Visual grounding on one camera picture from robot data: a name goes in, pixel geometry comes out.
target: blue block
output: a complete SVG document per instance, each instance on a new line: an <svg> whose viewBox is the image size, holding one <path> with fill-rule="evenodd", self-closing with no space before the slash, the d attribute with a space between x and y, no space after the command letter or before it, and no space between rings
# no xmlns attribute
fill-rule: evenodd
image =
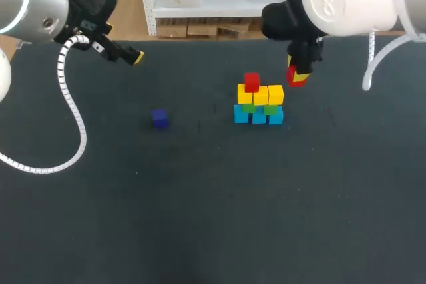
<svg viewBox="0 0 426 284"><path fill-rule="evenodd" d="M248 113L243 112L240 104L234 106L234 121L235 123L248 123Z"/></svg>
<svg viewBox="0 0 426 284"><path fill-rule="evenodd" d="M154 126L157 129L167 128L170 125L165 109L153 110L151 111L151 115L152 120L154 121Z"/></svg>
<svg viewBox="0 0 426 284"><path fill-rule="evenodd" d="M269 116L269 124L271 125L282 125L284 122L284 111L282 106L278 107L278 112L275 116Z"/></svg>
<svg viewBox="0 0 426 284"><path fill-rule="evenodd" d="M252 124L265 124L266 115L264 114L264 107L257 106L255 113L253 113Z"/></svg>

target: white spiral cable wrap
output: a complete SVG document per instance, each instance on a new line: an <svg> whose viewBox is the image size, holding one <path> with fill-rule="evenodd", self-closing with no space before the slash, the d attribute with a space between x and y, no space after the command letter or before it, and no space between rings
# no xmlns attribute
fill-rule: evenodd
<svg viewBox="0 0 426 284"><path fill-rule="evenodd" d="M77 106L75 105L74 100L68 91L67 82L65 81L65 74L64 74L65 59L67 57L68 51L76 43L89 43L89 39L86 36L82 36L82 35L73 36L70 39L68 39L67 42L62 46L61 52L59 53L57 71L58 71L59 86L61 88L62 95L64 96L65 101L67 102L69 108L71 109L71 112L73 113L74 119L77 122L77 126L79 126L80 146L79 146L79 149L77 150L77 153L64 164L61 164L60 166L55 166L53 168L45 168L45 169L32 168L30 166L26 166L24 164L18 163L10 159L6 155L0 153L0 160L3 161L4 163L24 172L29 172L34 174L50 174L50 173L60 172L69 168L75 162L77 162L83 155L87 145L86 128L85 128L85 124L83 123L83 119L81 118L79 109L77 109Z"/></svg>
<svg viewBox="0 0 426 284"><path fill-rule="evenodd" d="M368 46L368 64L374 60L375 56L375 33L369 34L369 46Z"/></svg>

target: red block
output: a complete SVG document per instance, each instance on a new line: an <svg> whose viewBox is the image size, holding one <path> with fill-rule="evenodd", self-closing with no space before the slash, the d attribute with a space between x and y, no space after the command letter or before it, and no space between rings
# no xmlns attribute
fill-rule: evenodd
<svg viewBox="0 0 426 284"><path fill-rule="evenodd" d="M260 76L258 73L244 74L244 84L246 93L258 93L260 87Z"/></svg>
<svg viewBox="0 0 426 284"><path fill-rule="evenodd" d="M305 79L304 81L293 81L295 73L296 73L296 66L290 65L287 69L287 82L290 88L300 88L305 85L306 81L308 81L308 78Z"/></svg>

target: green block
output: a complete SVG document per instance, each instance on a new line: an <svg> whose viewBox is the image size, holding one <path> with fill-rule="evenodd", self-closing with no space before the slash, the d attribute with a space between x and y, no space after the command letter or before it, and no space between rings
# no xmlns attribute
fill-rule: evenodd
<svg viewBox="0 0 426 284"><path fill-rule="evenodd" d="M278 106L264 106L264 115L276 116L278 113Z"/></svg>
<svg viewBox="0 0 426 284"><path fill-rule="evenodd" d="M255 113L256 107L253 104L243 104L242 112L244 113Z"/></svg>

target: black mat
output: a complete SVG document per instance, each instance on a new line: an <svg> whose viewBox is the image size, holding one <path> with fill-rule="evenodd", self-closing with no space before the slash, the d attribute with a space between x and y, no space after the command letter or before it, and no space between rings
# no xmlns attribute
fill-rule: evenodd
<svg viewBox="0 0 426 284"><path fill-rule="evenodd" d="M285 83L286 44L134 46L141 67L69 55L80 162L51 176L0 164L0 283L426 283L425 45L398 49L363 92L367 39L328 39L279 127L232 112L245 72ZM79 143L58 50L23 47L0 104L0 151L27 165ZM152 129L156 107L170 130Z"/></svg>

